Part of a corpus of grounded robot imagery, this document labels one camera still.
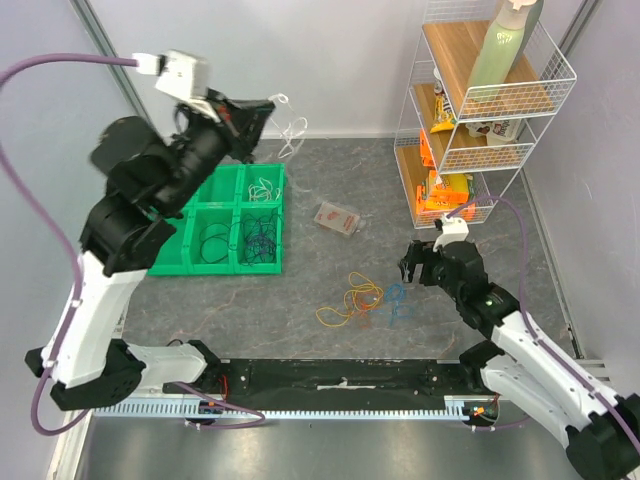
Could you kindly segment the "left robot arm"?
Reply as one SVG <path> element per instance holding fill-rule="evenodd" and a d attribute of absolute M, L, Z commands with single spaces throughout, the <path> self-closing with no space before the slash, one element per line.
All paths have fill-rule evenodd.
<path fill-rule="evenodd" d="M 111 123 L 91 163 L 106 178 L 72 256 L 81 264 L 69 310 L 48 345 L 25 361 L 52 384 L 63 411 L 110 407 L 140 388 L 185 384 L 208 393 L 219 382 L 219 358 L 201 341 L 142 347 L 114 337 L 134 290 L 176 233 L 174 221 L 225 158 L 249 163 L 274 112 L 269 99 L 234 100 L 215 90 L 182 101 L 183 131 L 165 141 L 143 118 Z"/>

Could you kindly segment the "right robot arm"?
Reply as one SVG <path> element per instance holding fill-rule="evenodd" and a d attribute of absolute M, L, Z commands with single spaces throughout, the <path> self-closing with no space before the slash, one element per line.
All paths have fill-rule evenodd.
<path fill-rule="evenodd" d="M 441 288 L 483 336 L 460 357 L 465 391 L 510 400 L 561 444 L 583 479 L 625 479 L 638 469 L 638 395 L 620 395 L 558 347 L 489 280 L 474 244 L 413 241 L 398 266 L 403 281 Z"/>

